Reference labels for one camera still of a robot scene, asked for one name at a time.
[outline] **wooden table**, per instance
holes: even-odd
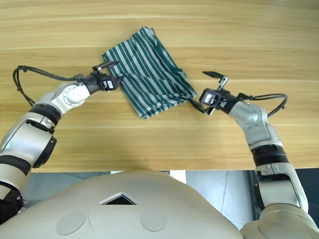
[[[317,0],[0,0],[0,135],[29,110],[11,73],[19,64],[72,77],[142,26],[155,29],[200,95],[228,75],[234,94],[286,93],[270,118],[290,162],[319,166],[319,2]],[[21,76],[37,99],[60,82]],[[260,102],[266,109],[279,101]],[[216,112],[185,103],[138,118],[122,90],[93,95],[60,121],[58,144],[37,172],[136,169],[253,169],[243,132]]]

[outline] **green striped shorts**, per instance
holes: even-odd
[[[124,76],[121,86],[139,117],[148,119],[196,96],[186,74],[177,67],[153,29],[142,27],[130,39],[103,54],[119,61],[110,68]]]

